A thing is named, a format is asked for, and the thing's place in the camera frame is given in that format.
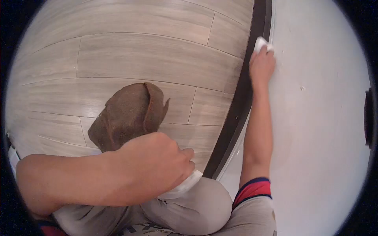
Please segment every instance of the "light gray floor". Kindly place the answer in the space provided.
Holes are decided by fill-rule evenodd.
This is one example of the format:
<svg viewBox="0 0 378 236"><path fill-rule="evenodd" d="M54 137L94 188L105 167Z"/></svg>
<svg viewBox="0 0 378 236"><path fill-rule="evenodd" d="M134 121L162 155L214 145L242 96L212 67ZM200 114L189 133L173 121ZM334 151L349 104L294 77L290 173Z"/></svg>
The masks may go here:
<svg viewBox="0 0 378 236"><path fill-rule="evenodd" d="M87 130L122 87L171 98L161 131L203 170L240 74L252 0L49 0L19 46L6 129L20 157L98 153Z"/></svg>
<svg viewBox="0 0 378 236"><path fill-rule="evenodd" d="M334 2L274 2L270 170L277 232L331 236L352 210L367 173L367 63ZM232 197L238 191L244 134L219 176Z"/></svg>

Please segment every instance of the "laminate floor plank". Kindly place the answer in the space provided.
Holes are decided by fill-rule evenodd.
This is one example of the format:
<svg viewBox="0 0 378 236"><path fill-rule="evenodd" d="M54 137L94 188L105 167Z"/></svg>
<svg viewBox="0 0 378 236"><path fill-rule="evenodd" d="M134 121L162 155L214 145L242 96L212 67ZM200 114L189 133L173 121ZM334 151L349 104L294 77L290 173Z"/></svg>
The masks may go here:
<svg viewBox="0 0 378 236"><path fill-rule="evenodd" d="M208 153L194 153L194 158L192 161L195 163L196 170L203 172L209 162L211 152Z"/></svg>
<svg viewBox="0 0 378 236"><path fill-rule="evenodd" d="M222 127L207 125L160 125L160 132L175 140L181 149L193 148L194 152L212 152Z"/></svg>
<svg viewBox="0 0 378 236"><path fill-rule="evenodd" d="M248 27L218 12L215 13L208 46L244 59L248 38Z"/></svg>
<svg viewBox="0 0 378 236"><path fill-rule="evenodd" d="M122 87L151 82L171 98L166 123L187 124L195 87L174 83L124 78L73 78L33 83L28 86L31 111L71 116L97 117L105 103Z"/></svg>
<svg viewBox="0 0 378 236"><path fill-rule="evenodd" d="M207 7L250 27L254 0L184 0Z"/></svg>
<svg viewBox="0 0 378 236"><path fill-rule="evenodd" d="M36 135L65 143L86 146L80 118L77 116L29 111L27 122Z"/></svg>
<svg viewBox="0 0 378 236"><path fill-rule="evenodd" d="M75 78L80 38L69 39L24 55L13 64L12 77L18 85L46 80Z"/></svg>
<svg viewBox="0 0 378 236"><path fill-rule="evenodd" d="M46 4L23 42L28 53L90 34L137 32L206 44L214 11L181 0L54 1Z"/></svg>
<svg viewBox="0 0 378 236"><path fill-rule="evenodd" d="M233 97L230 93L197 88L188 124L222 126Z"/></svg>
<svg viewBox="0 0 378 236"><path fill-rule="evenodd" d="M242 63L180 39L109 33L82 37L77 76L148 79L234 93Z"/></svg>

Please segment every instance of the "striped sleeve cuff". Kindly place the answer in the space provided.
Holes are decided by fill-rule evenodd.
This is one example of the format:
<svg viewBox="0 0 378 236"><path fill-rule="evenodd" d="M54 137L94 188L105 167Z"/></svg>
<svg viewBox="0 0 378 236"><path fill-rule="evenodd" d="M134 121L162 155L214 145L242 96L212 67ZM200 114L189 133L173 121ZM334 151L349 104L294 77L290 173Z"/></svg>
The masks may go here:
<svg viewBox="0 0 378 236"><path fill-rule="evenodd" d="M243 185L236 194L234 203L232 204L232 210L234 210L242 202L259 196L267 196L272 198L272 196L270 195L269 179L259 177L252 179L248 181L245 185Z"/></svg>

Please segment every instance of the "person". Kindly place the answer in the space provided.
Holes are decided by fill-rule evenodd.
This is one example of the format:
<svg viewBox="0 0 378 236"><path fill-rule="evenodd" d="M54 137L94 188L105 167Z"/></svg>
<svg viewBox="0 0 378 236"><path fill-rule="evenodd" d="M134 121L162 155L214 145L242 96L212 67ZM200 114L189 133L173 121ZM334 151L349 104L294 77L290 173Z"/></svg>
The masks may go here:
<svg viewBox="0 0 378 236"><path fill-rule="evenodd" d="M266 46L250 59L253 101L233 203L219 182L207 178L180 198L157 199L193 172L194 151L180 150L163 133L151 133L96 156L25 157L16 172L27 208L47 235L276 235L268 93L275 62Z"/></svg>

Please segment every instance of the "brown cloth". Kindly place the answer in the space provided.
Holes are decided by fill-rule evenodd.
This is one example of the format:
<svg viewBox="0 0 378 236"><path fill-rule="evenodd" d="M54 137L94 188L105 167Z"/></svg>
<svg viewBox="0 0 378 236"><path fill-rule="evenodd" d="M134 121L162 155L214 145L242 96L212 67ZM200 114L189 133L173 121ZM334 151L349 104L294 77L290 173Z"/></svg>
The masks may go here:
<svg viewBox="0 0 378 236"><path fill-rule="evenodd" d="M118 150L130 139L156 132L168 111L163 92L152 83L123 87L105 104L88 130L102 152Z"/></svg>

